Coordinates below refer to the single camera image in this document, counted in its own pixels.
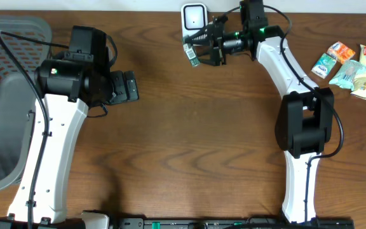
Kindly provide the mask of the teal tissue pack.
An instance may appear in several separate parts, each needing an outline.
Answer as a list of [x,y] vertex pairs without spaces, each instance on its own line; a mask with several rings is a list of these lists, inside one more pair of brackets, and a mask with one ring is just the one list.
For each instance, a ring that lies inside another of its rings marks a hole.
[[325,79],[332,68],[337,63],[336,59],[332,58],[330,55],[323,53],[322,56],[318,59],[316,64],[312,68],[312,72],[317,76]]

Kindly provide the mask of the orange tissue pack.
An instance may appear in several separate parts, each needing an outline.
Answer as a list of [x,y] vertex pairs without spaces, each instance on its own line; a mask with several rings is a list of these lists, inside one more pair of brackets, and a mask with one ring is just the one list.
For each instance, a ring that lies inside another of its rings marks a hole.
[[328,48],[327,55],[331,56],[341,64],[344,64],[346,61],[354,57],[355,51],[338,41]]

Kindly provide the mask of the teal wrapper pack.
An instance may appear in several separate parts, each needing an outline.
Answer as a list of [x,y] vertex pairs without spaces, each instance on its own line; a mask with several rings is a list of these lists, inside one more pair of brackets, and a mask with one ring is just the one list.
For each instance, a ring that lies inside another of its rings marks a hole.
[[329,81],[330,85],[337,85],[343,89],[354,90],[354,78],[366,73],[366,66],[355,60],[347,60]]

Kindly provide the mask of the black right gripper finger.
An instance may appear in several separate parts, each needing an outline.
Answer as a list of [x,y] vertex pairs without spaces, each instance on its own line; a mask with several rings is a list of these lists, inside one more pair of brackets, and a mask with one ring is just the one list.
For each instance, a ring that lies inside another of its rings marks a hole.
[[190,45],[211,45],[212,39],[210,38],[210,32],[212,31],[212,25],[207,25],[200,29],[198,32],[190,36],[182,38],[183,44]]
[[208,48],[202,49],[197,53],[198,60],[202,64],[216,66],[216,49]]

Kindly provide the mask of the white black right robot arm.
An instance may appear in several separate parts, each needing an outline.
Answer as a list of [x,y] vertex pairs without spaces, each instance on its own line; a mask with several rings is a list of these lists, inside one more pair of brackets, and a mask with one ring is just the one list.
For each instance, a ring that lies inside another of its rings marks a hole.
[[292,55],[287,33],[271,25],[262,1],[240,1],[242,29],[226,32],[227,13],[207,20],[204,4],[181,7],[182,45],[191,65],[221,66],[227,55],[249,52],[271,77],[281,97],[274,134],[286,161],[285,198],[281,221],[258,219],[258,224],[286,228],[325,228],[316,216],[315,179],[323,150],[332,133],[334,94],[312,81]]

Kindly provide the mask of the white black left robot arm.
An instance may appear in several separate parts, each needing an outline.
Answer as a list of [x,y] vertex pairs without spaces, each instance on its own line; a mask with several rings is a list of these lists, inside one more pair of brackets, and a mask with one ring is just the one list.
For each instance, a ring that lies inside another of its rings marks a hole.
[[32,139],[20,187],[0,229],[112,228],[108,214],[67,217],[67,187],[76,141],[91,108],[137,101],[133,71],[113,71],[116,45],[105,32],[74,26],[62,53],[27,78],[36,96]]

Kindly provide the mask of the green Zam-Buk box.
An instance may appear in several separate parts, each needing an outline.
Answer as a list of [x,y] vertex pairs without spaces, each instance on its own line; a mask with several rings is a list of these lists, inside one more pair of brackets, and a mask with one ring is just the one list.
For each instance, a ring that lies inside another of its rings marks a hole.
[[200,61],[199,61],[196,51],[192,45],[185,43],[185,44],[183,44],[183,49],[184,49],[184,52],[185,52],[188,60],[190,61],[191,65],[193,67],[200,65]]

